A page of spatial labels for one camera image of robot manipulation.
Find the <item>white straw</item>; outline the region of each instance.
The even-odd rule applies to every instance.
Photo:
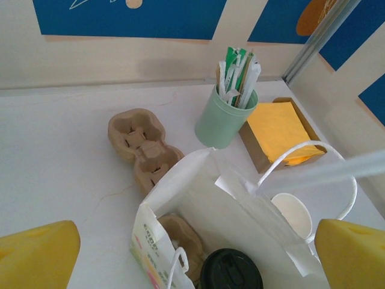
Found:
[[[272,191],[293,191],[299,188],[342,181],[350,177],[363,178],[385,173],[385,151],[359,155],[345,161],[310,167],[306,171],[287,178],[284,174],[266,182],[263,193]]]

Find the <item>yellow napkin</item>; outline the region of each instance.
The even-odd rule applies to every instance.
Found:
[[[293,146],[310,140],[291,102],[262,103],[247,119],[253,134],[270,162]],[[324,154],[315,146],[305,146],[285,158],[289,166]]]

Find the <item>metal frame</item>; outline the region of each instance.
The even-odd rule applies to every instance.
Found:
[[[361,0],[337,0],[282,75],[282,79],[287,85],[290,86],[293,83],[309,61],[324,47],[360,2]]]

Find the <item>yellow object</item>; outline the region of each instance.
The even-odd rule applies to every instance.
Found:
[[[385,232],[321,220],[315,247],[331,289],[385,288]]]
[[[247,122],[271,163],[293,146],[310,140],[291,102],[258,104]],[[306,146],[288,155],[285,161],[294,166],[321,154],[324,152],[315,146]]]
[[[80,249],[72,221],[0,238],[0,289],[65,289]]]

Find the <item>white paper cup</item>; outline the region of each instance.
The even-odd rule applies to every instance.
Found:
[[[299,198],[292,194],[280,193],[271,199],[293,230],[303,239],[312,234],[313,223],[309,211]]]

